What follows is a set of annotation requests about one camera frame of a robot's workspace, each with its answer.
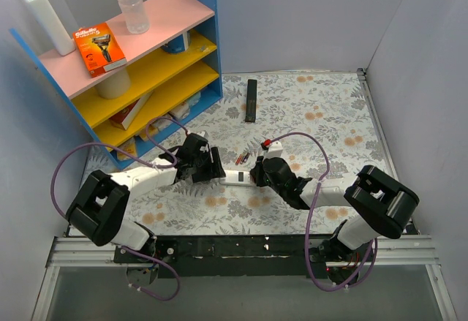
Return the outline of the red white remote control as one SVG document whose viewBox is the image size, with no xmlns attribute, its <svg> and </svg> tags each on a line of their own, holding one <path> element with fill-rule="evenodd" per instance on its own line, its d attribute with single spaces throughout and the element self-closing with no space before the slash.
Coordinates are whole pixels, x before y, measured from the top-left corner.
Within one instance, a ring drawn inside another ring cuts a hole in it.
<svg viewBox="0 0 468 321">
<path fill-rule="evenodd" d="M 219 179 L 219 183 L 225 186 L 255 186 L 248 171 L 226 170 L 225 177 Z"/>
</svg>

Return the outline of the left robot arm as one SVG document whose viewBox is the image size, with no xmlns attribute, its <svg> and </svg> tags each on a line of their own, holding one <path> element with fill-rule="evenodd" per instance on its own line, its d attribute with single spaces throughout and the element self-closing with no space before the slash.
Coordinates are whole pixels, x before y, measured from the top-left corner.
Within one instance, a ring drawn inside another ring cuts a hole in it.
<svg viewBox="0 0 468 321">
<path fill-rule="evenodd" d="M 159 187 L 191 179 L 192 183 L 226 176 L 217 147 L 202 135 L 187 134 L 184 143 L 164 148 L 154 160 L 137 158 L 141 166 L 107 174 L 92 172 L 79 189 L 65 219 L 96 246 L 112 243 L 129 248 L 139 262 L 156 252 L 155 235 L 142 224 L 126 219 L 127 204 Z"/>
</svg>

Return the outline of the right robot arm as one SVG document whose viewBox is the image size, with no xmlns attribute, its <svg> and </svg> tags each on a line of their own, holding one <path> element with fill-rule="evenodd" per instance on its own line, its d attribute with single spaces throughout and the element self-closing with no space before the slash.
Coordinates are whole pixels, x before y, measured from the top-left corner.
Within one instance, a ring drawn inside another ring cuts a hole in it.
<svg viewBox="0 0 468 321">
<path fill-rule="evenodd" d="M 320 183 L 294 174 L 281 157 L 257 158 L 249 171 L 252 183 L 269 187 L 290 207 L 310 210 L 323 206 L 353 208 L 332 236 L 315 249 L 327 259 L 350 259 L 362 245 L 384 236 L 401 237 L 420 199 L 408 187 L 373 165 L 365 165 L 355 178 Z"/>
</svg>

